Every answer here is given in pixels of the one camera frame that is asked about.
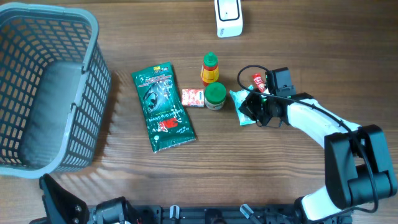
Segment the light blue tissue pack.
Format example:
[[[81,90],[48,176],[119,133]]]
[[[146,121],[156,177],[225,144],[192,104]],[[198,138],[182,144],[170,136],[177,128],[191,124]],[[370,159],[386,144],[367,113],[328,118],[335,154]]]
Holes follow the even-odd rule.
[[[242,105],[243,101],[248,96],[249,91],[247,91],[247,90],[239,90],[239,91],[230,90],[229,94],[231,95],[231,98],[232,98],[232,100],[234,102],[234,105],[235,105],[235,108],[236,108],[236,112],[237,112],[237,116],[238,116],[238,119],[239,119],[239,124],[241,126],[248,125],[248,124],[254,124],[255,121],[253,121],[250,117],[248,117],[247,115],[243,114],[239,110],[239,107]]]

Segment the red stick sachet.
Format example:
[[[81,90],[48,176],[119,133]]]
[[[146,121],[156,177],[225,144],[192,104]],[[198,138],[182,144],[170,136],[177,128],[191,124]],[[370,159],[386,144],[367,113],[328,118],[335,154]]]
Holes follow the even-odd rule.
[[[257,85],[257,88],[261,93],[264,93],[267,90],[266,83],[262,79],[262,76],[260,73],[255,73],[252,75],[252,78],[254,80],[254,83]]]

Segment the red sriracha bottle green cap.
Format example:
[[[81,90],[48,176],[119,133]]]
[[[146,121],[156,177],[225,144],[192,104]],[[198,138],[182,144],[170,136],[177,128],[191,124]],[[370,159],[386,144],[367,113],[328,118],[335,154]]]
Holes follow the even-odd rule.
[[[219,79],[218,57],[213,52],[207,53],[203,58],[200,77],[204,86],[217,82]]]

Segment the green glove package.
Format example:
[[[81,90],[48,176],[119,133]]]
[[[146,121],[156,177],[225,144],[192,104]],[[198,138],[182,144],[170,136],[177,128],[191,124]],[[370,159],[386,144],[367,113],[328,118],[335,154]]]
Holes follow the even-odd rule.
[[[170,62],[145,68],[131,76],[154,153],[196,140]]]

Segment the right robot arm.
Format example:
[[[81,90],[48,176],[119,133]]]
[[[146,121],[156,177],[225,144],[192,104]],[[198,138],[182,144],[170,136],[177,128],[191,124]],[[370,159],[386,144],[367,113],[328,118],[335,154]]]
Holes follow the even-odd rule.
[[[363,204],[395,196],[397,179],[383,130],[374,124],[360,126],[324,109],[313,96],[268,95],[249,91],[240,112],[265,126],[272,118],[295,127],[324,150],[325,186],[298,198],[291,215],[294,223],[319,223],[347,214],[365,211]]]

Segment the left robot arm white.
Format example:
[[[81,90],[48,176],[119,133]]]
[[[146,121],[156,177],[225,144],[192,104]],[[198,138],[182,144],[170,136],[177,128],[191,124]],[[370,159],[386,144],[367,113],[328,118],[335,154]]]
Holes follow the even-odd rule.
[[[141,223],[139,212],[125,197],[114,198],[92,208],[61,187],[49,174],[39,179],[43,190],[42,200],[46,216],[32,220],[30,224],[86,224],[86,223]]]

